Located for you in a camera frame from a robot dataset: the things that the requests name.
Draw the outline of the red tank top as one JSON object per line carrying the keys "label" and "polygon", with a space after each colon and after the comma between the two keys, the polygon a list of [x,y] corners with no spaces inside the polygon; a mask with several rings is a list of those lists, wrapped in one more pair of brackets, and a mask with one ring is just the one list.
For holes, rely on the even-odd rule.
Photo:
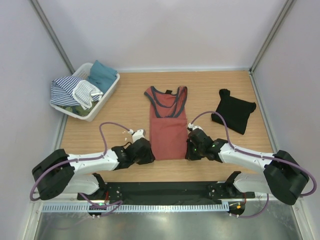
{"label": "red tank top", "polygon": [[181,160],[187,152],[188,119],[185,105],[188,88],[179,86],[175,93],[161,92],[154,86],[144,95],[150,102],[149,140],[157,161]]}

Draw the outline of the black tank top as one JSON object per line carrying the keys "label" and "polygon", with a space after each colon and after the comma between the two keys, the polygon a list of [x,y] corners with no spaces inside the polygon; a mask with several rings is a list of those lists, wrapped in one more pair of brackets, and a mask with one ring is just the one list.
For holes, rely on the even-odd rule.
{"label": "black tank top", "polygon": [[220,102],[215,112],[223,117],[229,129],[244,135],[249,117],[257,108],[256,103],[233,97],[228,89],[220,89],[219,96]]}

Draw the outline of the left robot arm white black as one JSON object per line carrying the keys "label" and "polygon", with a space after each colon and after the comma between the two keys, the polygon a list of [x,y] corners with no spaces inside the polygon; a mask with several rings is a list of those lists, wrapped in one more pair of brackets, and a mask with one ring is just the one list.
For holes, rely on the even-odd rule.
{"label": "left robot arm white black", "polygon": [[60,194],[83,194],[101,200],[106,187],[99,171],[127,169],[133,164],[150,164],[155,160],[150,142],[140,138],[125,145],[114,146],[106,152],[67,154],[57,149],[36,165],[31,173],[35,184],[30,199],[51,200]]}

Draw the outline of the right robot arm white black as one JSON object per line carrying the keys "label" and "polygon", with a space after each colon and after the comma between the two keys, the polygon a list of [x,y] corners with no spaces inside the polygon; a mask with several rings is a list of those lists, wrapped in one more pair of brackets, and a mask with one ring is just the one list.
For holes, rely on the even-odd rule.
{"label": "right robot arm white black", "polygon": [[242,193],[271,194],[287,205],[294,205],[309,182],[309,176],[286,151],[264,153],[233,145],[227,140],[212,140],[200,126],[188,125],[186,159],[207,158],[223,164],[234,164],[254,171],[231,177],[225,192],[231,198]]}

